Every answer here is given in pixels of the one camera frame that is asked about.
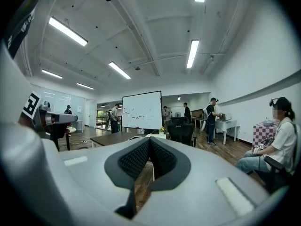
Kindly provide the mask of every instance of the chair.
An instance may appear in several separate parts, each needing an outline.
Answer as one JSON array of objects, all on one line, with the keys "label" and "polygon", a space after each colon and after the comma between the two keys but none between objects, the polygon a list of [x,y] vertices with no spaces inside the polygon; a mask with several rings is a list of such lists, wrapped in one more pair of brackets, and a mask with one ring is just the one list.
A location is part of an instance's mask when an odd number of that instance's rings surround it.
[{"label": "chair", "polygon": [[[301,156],[301,129],[299,125],[295,125],[295,126],[296,126],[295,131],[297,134],[297,143],[293,154],[293,172],[297,168]],[[283,164],[277,162],[276,160],[272,159],[269,156],[266,156],[264,158],[264,161],[271,166],[271,171],[270,172],[255,171],[255,172],[266,183],[266,189],[268,190],[268,192],[272,193],[277,189],[289,184],[289,181],[293,173],[288,173],[284,169]]]},{"label": "chair", "polygon": [[189,124],[189,120],[187,117],[172,117],[171,123],[177,126]]},{"label": "chair", "polygon": [[194,133],[194,126],[192,124],[186,125],[168,125],[167,126],[170,139],[172,141],[180,142],[186,145],[196,147],[197,134]]}]

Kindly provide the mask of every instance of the wooden floor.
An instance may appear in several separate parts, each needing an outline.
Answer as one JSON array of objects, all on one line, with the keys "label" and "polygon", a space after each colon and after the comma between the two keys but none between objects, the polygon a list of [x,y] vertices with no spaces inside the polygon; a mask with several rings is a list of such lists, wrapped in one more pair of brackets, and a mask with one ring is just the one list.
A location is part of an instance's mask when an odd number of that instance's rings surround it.
[{"label": "wooden floor", "polygon": [[[90,138],[96,136],[104,136],[110,131],[107,132],[105,130],[93,129],[89,127],[85,127],[84,133],[75,132],[72,133],[70,137],[70,148],[71,150],[78,150],[80,148],[92,148],[92,143]],[[196,148],[201,150],[206,150],[212,152],[232,165],[235,165],[237,161],[244,156],[246,151],[251,149],[250,145],[243,143],[239,140],[233,141],[233,138],[227,138],[226,145],[223,145],[223,137],[222,135],[217,134],[215,138],[216,145],[210,146],[207,144],[206,134],[200,133],[197,131],[197,143]],[[59,139],[60,151],[67,150],[66,146],[66,138]],[[263,185],[263,182],[260,178],[253,173],[251,177],[256,180],[259,184]],[[142,170],[140,176],[135,182],[135,197],[136,197],[136,206],[137,211],[141,209],[141,207],[146,203],[147,199],[150,197],[150,192],[148,190],[150,183],[152,182],[152,164],[147,163]]]}]

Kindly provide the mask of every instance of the jeans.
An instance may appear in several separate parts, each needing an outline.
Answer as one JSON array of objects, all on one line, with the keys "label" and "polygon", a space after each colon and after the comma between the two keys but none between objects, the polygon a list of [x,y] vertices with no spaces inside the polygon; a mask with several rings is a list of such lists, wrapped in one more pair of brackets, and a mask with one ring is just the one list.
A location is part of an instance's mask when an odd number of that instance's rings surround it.
[{"label": "jeans", "polygon": [[211,124],[208,121],[207,123],[207,134],[208,134],[208,142],[213,142],[213,133],[215,129],[215,123]]},{"label": "jeans", "polygon": [[118,122],[111,120],[111,131],[112,134],[118,132]]},{"label": "jeans", "polygon": [[247,151],[244,157],[240,159],[235,166],[245,173],[253,170],[269,172],[268,166],[264,161],[264,157],[254,155],[251,150]]},{"label": "jeans", "polygon": [[168,132],[167,126],[170,125],[171,120],[169,120],[169,121],[163,121],[163,122],[164,122],[164,128],[165,128],[165,131]]}]

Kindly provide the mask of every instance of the black t-shirt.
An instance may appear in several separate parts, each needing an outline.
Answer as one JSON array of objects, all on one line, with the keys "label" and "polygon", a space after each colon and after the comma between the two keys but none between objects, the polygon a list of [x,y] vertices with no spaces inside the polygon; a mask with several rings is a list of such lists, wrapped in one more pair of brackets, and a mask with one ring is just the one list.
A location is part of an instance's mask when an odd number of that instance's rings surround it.
[{"label": "black t-shirt", "polygon": [[185,108],[185,114],[184,116],[186,116],[190,122],[190,109],[188,108],[188,106]]},{"label": "black t-shirt", "polygon": [[208,113],[208,122],[213,124],[215,123],[215,116],[212,115],[212,112],[214,112],[214,106],[213,105],[209,105],[207,106],[207,113]]},{"label": "black t-shirt", "polygon": [[65,110],[64,114],[72,114],[72,111],[71,110]]}]

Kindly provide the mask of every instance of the white t-shirt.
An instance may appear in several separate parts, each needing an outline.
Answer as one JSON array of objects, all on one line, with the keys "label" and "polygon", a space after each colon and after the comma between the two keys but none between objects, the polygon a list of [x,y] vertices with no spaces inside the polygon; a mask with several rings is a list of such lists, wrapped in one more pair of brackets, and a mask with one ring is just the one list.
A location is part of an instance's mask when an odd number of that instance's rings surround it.
[{"label": "white t-shirt", "polygon": [[284,165],[287,172],[293,169],[293,152],[296,145],[297,136],[291,119],[285,117],[279,124],[272,146],[277,150],[269,157]]},{"label": "white t-shirt", "polygon": [[117,119],[115,117],[115,115],[117,115],[117,112],[118,112],[118,110],[115,107],[113,107],[112,108],[112,118],[111,118],[113,121],[117,121]]},{"label": "white t-shirt", "polygon": [[166,121],[170,121],[171,118],[170,118],[170,110],[166,109],[166,111],[164,111],[163,109],[163,115],[165,116],[164,120]]}]

